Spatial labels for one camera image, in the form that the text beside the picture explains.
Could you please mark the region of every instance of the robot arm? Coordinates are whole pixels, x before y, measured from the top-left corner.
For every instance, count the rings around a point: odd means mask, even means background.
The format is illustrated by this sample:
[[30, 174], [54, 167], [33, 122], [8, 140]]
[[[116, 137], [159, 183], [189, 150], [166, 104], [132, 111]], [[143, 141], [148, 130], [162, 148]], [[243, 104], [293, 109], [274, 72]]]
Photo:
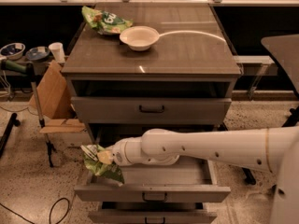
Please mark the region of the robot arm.
[[170, 165], [181, 155], [276, 173], [285, 150], [297, 140], [298, 127], [208, 133], [153, 129], [120, 140], [109, 155], [119, 166]]

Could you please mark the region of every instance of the drawer handle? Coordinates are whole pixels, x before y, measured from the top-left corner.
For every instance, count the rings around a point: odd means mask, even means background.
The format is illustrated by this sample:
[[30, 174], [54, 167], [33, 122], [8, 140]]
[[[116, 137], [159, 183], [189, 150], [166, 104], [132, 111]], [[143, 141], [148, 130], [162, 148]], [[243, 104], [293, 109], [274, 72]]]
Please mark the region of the drawer handle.
[[141, 113], [163, 113], [165, 111], [164, 105], [161, 108], [145, 108], [142, 105], [139, 106]]
[[167, 192], [164, 194], [164, 199], [161, 200], [146, 199], [146, 193], [142, 192], [142, 200], [146, 203], [165, 203], [167, 201]]
[[[144, 223], [145, 224], [150, 224], [150, 222], [148, 222], [148, 218], [147, 217], [144, 218]], [[161, 224], [165, 224], [165, 217], [163, 217], [163, 222], [161, 222]]]

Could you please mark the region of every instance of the paper cup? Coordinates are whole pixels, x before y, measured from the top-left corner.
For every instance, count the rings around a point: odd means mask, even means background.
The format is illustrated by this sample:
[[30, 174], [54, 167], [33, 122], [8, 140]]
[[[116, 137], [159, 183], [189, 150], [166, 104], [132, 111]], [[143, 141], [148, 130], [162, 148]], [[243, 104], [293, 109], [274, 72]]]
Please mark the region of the paper cup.
[[49, 49], [57, 63], [65, 63], [64, 45], [62, 43], [54, 42], [49, 45]]

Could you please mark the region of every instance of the small bowl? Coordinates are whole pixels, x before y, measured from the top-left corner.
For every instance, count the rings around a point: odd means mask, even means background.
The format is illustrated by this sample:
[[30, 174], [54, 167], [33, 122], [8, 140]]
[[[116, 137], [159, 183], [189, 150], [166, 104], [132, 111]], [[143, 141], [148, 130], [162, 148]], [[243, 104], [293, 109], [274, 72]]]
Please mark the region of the small bowl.
[[18, 60], [24, 53], [25, 45], [22, 43], [11, 43], [0, 49], [0, 54], [10, 60]]
[[151, 27], [134, 26], [125, 29], [120, 35], [120, 40], [132, 50], [143, 51], [155, 44], [159, 37], [159, 33]]
[[47, 47], [37, 47], [26, 52], [26, 58], [31, 62], [44, 62], [50, 56], [50, 49]]

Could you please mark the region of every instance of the concrete floor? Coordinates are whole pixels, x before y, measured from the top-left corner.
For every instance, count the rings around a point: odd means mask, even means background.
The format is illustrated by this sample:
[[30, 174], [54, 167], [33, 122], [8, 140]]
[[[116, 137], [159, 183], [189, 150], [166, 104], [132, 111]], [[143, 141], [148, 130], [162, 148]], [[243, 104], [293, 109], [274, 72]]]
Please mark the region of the concrete floor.
[[[225, 119], [229, 130], [280, 127], [290, 115], [289, 109], [298, 102], [233, 102]], [[82, 202], [74, 193], [76, 184], [86, 180], [87, 170], [82, 161], [81, 144], [88, 144], [87, 134], [50, 134], [54, 168], [49, 168], [45, 139], [39, 133], [38, 117], [27, 102], [2, 102], [0, 106], [18, 112], [20, 127], [13, 127], [3, 156], [0, 159], [0, 204], [12, 209], [36, 224], [49, 223], [51, 207], [60, 198], [67, 198], [71, 209], [62, 223], [92, 223], [88, 212], [98, 203]], [[11, 112], [0, 108], [0, 136], [7, 126]], [[208, 203], [207, 210], [218, 214], [213, 224], [266, 224], [269, 222], [276, 177], [252, 172], [255, 186], [244, 182], [241, 168], [215, 163], [220, 186], [232, 192], [223, 203]], [[56, 223], [66, 209], [66, 202], [56, 205], [52, 223]], [[28, 223], [0, 206], [0, 223]]]

